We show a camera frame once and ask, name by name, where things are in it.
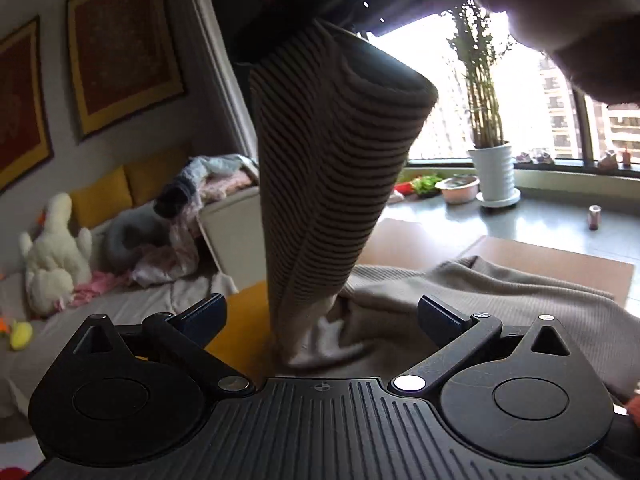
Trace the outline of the white plush duck toy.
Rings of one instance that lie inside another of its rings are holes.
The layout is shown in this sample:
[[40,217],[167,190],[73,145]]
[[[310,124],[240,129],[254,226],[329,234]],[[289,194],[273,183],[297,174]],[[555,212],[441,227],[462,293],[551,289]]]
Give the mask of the white plush duck toy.
[[25,290],[29,307],[38,316],[50,316],[65,306],[79,285],[91,281],[92,234],[81,228],[70,232],[73,201],[58,193],[47,204],[39,236],[27,232],[18,238],[25,263]]

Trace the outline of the beige ribbed knit sweater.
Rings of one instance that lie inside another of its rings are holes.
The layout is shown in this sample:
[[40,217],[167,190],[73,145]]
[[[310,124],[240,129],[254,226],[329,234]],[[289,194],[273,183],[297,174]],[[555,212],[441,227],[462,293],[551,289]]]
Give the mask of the beige ribbed knit sweater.
[[436,349],[421,297],[507,326],[559,320],[618,396],[639,382],[639,321],[600,290],[480,257],[427,272],[358,259],[437,100],[422,75],[311,22],[250,73],[271,329],[283,375],[390,379]]

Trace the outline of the yellow plush toy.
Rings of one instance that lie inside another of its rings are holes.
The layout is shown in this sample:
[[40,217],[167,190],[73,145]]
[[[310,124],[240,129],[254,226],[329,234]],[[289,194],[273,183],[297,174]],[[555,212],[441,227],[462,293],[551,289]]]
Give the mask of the yellow plush toy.
[[22,351],[26,349],[32,337],[34,329],[29,322],[14,322],[11,326],[10,347],[13,351]]

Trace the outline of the red round object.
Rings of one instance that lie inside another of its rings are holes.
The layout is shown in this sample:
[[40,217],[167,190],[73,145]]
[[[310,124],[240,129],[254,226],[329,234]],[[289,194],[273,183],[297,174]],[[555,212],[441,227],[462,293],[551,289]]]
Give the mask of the red round object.
[[28,472],[20,467],[8,467],[0,470],[0,480],[24,480]]

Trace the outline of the red gold framed picture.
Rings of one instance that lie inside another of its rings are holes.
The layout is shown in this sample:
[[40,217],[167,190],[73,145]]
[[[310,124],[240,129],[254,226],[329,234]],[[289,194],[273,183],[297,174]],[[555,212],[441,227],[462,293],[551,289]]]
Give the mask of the red gold framed picture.
[[66,0],[83,139],[186,92],[166,9],[165,0]]
[[40,18],[1,39],[0,186],[6,190],[54,156],[40,63]]

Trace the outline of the small drink can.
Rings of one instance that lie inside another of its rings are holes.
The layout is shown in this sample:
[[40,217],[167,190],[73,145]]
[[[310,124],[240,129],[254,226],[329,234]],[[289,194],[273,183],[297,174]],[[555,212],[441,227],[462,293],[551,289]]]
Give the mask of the small drink can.
[[588,228],[597,231],[600,228],[602,208],[599,205],[591,205],[588,208]]

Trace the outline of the pile of clothes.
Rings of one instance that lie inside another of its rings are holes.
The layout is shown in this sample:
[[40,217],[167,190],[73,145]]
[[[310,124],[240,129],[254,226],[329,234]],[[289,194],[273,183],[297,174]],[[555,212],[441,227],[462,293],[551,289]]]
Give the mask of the pile of clothes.
[[145,249],[131,271],[132,280],[149,287],[193,274],[200,263],[198,213],[258,182],[256,162],[244,155],[192,157],[153,203],[154,214],[168,222],[168,242]]

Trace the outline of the tall green bamboo plant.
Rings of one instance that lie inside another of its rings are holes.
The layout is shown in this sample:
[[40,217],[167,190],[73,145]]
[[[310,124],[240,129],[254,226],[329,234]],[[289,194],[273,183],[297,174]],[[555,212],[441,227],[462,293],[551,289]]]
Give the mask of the tall green bamboo plant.
[[492,69],[498,58],[511,50],[513,42],[494,45],[490,12],[474,0],[466,0],[447,11],[454,23],[448,39],[463,65],[469,122],[474,148],[498,148],[506,144]]

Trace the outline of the white ribbed plant pot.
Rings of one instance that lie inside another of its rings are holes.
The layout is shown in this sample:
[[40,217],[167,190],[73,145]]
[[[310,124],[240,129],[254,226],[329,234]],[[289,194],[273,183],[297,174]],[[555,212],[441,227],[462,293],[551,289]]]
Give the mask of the white ribbed plant pot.
[[501,209],[520,201],[521,192],[515,186],[514,160],[509,143],[494,148],[473,148],[469,155],[480,180],[476,199],[483,207]]

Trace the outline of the yellow cushion left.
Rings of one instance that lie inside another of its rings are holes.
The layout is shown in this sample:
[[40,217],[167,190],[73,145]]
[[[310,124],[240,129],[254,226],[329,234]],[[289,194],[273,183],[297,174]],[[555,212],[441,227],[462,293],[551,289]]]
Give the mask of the yellow cushion left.
[[73,215],[80,228],[93,229],[134,206],[123,166],[92,185],[70,193]]

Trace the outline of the green leafy tray plant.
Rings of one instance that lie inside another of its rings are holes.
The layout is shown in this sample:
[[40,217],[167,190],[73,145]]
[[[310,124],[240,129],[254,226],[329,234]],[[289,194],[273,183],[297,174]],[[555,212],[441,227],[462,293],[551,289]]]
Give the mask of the green leafy tray plant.
[[439,182],[442,182],[442,177],[438,174],[424,174],[410,181],[411,191],[421,198],[433,197],[440,193]]

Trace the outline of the pink bowl planter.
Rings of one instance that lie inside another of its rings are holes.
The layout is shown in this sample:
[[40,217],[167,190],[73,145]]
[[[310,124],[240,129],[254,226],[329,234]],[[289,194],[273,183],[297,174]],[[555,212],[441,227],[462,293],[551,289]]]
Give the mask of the pink bowl planter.
[[480,192],[480,179],[474,174],[460,174],[441,180],[435,184],[448,205],[472,202]]

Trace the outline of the grey neck pillow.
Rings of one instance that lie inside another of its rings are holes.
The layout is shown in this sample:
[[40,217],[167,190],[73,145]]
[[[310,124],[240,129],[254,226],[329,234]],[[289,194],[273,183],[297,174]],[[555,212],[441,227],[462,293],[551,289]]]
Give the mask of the grey neck pillow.
[[106,230],[104,256],[116,273],[132,269],[148,246],[168,243],[169,221],[160,217],[151,203],[121,212]]

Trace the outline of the yellow cushion right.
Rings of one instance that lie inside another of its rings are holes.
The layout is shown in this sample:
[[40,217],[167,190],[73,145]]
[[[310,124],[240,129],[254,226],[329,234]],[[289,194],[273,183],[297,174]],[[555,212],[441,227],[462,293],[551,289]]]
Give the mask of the yellow cushion right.
[[178,144],[124,166],[135,207],[149,203],[189,161],[188,144]]

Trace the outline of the pink cloth on sofa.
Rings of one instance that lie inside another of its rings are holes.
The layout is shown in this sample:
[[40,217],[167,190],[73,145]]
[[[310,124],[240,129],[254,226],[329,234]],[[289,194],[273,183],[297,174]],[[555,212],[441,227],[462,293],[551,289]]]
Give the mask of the pink cloth on sofa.
[[88,283],[77,285],[70,296],[56,300],[55,311],[62,312],[70,308],[78,308],[88,304],[93,299],[105,295],[107,292],[131,284],[131,273],[114,274],[111,272],[94,271]]

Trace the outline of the grey sofa bed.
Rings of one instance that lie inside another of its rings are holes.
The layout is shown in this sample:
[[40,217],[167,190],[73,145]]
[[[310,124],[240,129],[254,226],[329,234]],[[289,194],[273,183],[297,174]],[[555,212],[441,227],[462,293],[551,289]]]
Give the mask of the grey sofa bed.
[[116,324],[137,324],[152,313],[181,313],[213,292],[229,297],[265,277],[257,186],[205,206],[196,225],[204,230],[204,256],[195,272],[175,281],[142,286],[129,275],[120,274],[103,294],[41,318],[30,312],[23,274],[15,273],[1,281],[1,317],[32,326],[32,340],[23,350],[14,351],[6,337],[1,339],[3,440],[21,437],[9,421],[27,415],[38,382],[86,316],[105,313]]

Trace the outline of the yellow cushion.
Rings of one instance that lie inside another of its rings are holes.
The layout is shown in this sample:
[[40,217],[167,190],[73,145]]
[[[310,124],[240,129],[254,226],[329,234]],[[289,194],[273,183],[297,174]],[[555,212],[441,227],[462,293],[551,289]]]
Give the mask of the yellow cushion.
[[70,193],[73,215],[80,228],[93,229],[134,206],[123,166],[92,185]]
[[178,144],[124,166],[135,207],[149,203],[189,161],[188,144]]

